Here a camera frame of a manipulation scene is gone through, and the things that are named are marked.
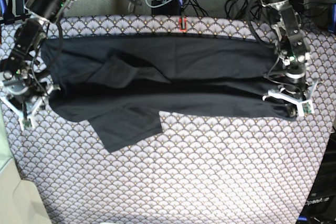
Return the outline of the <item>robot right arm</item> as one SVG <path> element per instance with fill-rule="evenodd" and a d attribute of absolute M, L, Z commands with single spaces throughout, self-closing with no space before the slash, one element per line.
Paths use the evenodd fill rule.
<path fill-rule="evenodd" d="M 39 50 L 47 38 L 45 25 L 59 24 L 64 13 L 76 0 L 27 0 L 24 8 L 31 16 L 17 29 L 14 46 L 1 60 L 1 101 L 17 116 L 22 130 L 36 127 L 35 115 L 49 102 L 49 96 L 60 87 L 42 82 L 49 69 L 36 72 Z"/>

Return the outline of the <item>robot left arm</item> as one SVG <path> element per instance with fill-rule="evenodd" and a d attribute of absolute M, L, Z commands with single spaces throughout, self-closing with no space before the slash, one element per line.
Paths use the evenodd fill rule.
<path fill-rule="evenodd" d="M 273 48 L 277 55 L 275 63 L 264 76 L 277 84 L 278 88 L 268 90 L 263 99 L 283 100 L 291 106 L 294 116 L 313 114 L 312 95 L 318 81 L 307 81 L 307 67 L 311 54 L 301 32 L 299 14 L 290 4 L 290 0 L 251 0 L 247 9 L 251 10 L 254 3 L 276 11 L 276 19 L 271 23 L 271 28 L 276 32 L 278 40 L 273 44 L 262 41 L 253 28 L 251 18 L 247 19 L 255 39 L 263 46 Z"/>

